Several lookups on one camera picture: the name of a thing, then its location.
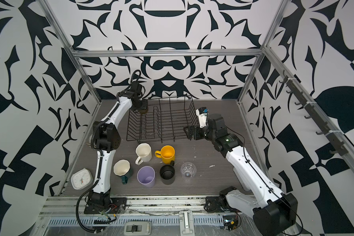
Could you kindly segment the green mug white inside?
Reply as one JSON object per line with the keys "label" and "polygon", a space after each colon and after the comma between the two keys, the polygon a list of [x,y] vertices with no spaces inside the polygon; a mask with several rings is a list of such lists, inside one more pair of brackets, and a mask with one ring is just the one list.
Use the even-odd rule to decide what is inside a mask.
{"label": "green mug white inside", "polygon": [[119,160],[114,164],[113,172],[121,178],[122,184],[127,184],[133,175],[133,168],[128,160]]}

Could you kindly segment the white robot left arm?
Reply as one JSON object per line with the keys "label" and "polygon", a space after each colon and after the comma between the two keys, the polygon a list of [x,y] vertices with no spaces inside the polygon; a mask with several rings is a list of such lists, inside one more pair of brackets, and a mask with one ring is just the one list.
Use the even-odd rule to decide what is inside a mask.
{"label": "white robot left arm", "polygon": [[88,205],[99,211],[109,209],[110,175],[116,150],[121,144],[118,126],[128,110],[145,111],[148,101],[142,99],[143,86],[132,82],[129,88],[117,95],[117,101],[110,112],[93,124],[90,146],[97,152],[97,167],[93,187],[88,191]]}

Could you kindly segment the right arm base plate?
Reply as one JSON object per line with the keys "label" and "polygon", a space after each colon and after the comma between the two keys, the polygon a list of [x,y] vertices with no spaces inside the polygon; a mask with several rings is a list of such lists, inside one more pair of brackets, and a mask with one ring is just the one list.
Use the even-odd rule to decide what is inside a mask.
{"label": "right arm base plate", "polygon": [[204,210],[209,213],[215,212],[246,212],[248,210],[245,202],[235,196],[214,196],[206,197]]}

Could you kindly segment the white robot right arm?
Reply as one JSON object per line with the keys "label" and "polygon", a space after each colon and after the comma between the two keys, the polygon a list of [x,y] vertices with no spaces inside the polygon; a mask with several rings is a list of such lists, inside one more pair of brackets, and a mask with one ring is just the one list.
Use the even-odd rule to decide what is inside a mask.
{"label": "white robot right arm", "polygon": [[245,148],[244,140],[228,132],[220,114],[208,114],[207,108],[196,111],[199,124],[186,126],[188,139],[210,141],[214,148],[233,165],[234,172],[246,191],[224,194],[226,204],[251,217],[263,236],[277,236],[296,223],[298,201],[293,194],[285,194],[259,168]]}

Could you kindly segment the amber textured glass cup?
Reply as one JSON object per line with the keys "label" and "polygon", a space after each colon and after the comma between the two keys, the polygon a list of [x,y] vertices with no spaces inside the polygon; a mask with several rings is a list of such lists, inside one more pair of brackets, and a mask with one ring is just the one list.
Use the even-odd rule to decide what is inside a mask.
{"label": "amber textured glass cup", "polygon": [[148,106],[144,106],[144,107],[140,108],[140,109],[138,110],[138,112],[139,112],[141,115],[146,114],[146,113],[148,112]]}

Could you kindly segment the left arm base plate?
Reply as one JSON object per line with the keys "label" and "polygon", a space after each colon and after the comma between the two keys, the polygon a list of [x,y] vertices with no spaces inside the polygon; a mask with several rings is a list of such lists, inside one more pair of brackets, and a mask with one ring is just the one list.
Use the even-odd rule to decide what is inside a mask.
{"label": "left arm base plate", "polygon": [[116,197],[101,200],[87,200],[84,214],[100,214],[106,210],[107,214],[116,214],[126,209],[127,198]]}

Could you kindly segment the clear glass cup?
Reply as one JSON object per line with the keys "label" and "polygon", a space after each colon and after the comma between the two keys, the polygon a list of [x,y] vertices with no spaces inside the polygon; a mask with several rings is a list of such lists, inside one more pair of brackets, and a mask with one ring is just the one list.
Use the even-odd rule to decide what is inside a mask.
{"label": "clear glass cup", "polygon": [[183,163],[181,166],[181,174],[184,179],[191,179],[195,177],[196,172],[197,172],[197,168],[191,162]]}

